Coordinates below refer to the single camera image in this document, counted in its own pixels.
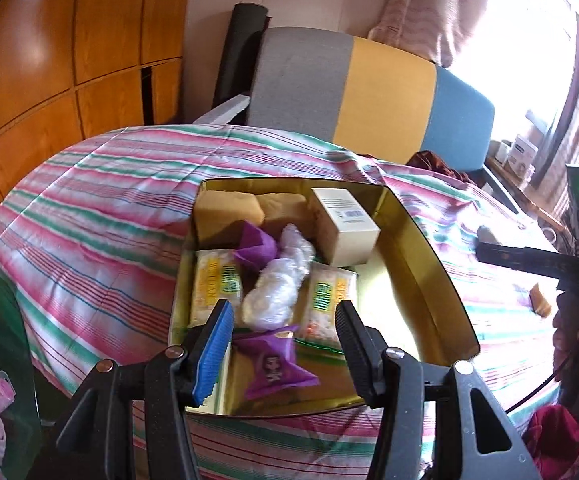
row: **metal screw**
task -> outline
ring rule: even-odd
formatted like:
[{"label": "metal screw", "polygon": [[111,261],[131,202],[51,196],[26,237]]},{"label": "metal screw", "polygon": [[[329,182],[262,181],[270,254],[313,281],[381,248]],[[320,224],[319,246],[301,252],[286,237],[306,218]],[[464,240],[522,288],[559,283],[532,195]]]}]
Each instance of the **metal screw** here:
[{"label": "metal screw", "polygon": [[456,361],[454,368],[459,374],[469,375],[474,371],[474,367],[469,361]]},{"label": "metal screw", "polygon": [[385,348],[385,355],[390,359],[402,359],[405,357],[405,351],[401,350],[400,348],[396,348],[395,346],[390,346]]},{"label": "metal screw", "polygon": [[185,354],[185,350],[180,346],[170,346],[167,350],[165,350],[165,355],[169,357],[169,359],[178,359]]},{"label": "metal screw", "polygon": [[103,359],[102,361],[98,361],[98,363],[96,363],[96,370],[98,370],[101,374],[111,372],[113,367],[114,361],[111,359]]}]

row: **hand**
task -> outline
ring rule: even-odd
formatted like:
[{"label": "hand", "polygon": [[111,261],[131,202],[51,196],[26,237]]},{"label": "hand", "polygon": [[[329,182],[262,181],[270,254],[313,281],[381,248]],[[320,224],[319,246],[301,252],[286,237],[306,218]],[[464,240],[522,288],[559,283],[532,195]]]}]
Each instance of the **hand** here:
[{"label": "hand", "polygon": [[[572,309],[579,308],[579,298],[571,293],[564,292],[558,298],[556,298],[556,303],[558,305],[558,312],[554,316],[552,326],[556,328],[554,336],[552,339],[554,345],[554,371],[565,361],[570,350],[572,350],[579,340],[579,329],[577,330],[576,341],[568,341],[567,331],[568,327],[565,326],[563,322],[562,312],[571,311]],[[562,378],[562,371],[557,373],[554,377],[555,381],[560,381]]]}]

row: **gray fabric panel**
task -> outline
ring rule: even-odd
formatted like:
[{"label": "gray fabric panel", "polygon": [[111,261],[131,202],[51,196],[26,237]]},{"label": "gray fabric panel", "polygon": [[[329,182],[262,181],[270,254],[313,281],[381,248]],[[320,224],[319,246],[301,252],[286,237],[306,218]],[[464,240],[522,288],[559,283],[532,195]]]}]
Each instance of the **gray fabric panel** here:
[{"label": "gray fabric panel", "polygon": [[318,28],[265,32],[247,124],[332,140],[343,100],[352,36]]}]

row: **dark red fabric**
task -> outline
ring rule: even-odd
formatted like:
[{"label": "dark red fabric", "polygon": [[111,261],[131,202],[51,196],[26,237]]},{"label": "dark red fabric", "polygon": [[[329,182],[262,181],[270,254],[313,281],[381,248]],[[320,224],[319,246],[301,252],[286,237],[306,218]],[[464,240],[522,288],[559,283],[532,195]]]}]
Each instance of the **dark red fabric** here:
[{"label": "dark red fabric", "polygon": [[445,161],[440,158],[436,153],[423,151],[416,152],[412,155],[409,161],[407,161],[407,166],[412,168],[421,168],[422,170],[433,171],[434,173],[440,173],[443,175],[451,176],[460,180],[461,182],[468,182],[470,184],[476,184],[478,187],[482,187],[485,183],[474,182],[466,173],[463,171],[452,170]]},{"label": "dark red fabric", "polygon": [[543,480],[566,480],[579,470],[579,424],[566,407],[539,408],[523,441]]}]

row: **window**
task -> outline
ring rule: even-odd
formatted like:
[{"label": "window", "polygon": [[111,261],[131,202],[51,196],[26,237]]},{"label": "window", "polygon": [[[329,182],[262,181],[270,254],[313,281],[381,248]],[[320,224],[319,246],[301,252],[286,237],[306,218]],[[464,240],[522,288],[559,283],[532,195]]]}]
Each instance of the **window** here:
[{"label": "window", "polygon": [[555,125],[572,79],[575,13],[566,0],[488,0],[450,72],[495,107],[492,139],[532,142]]}]

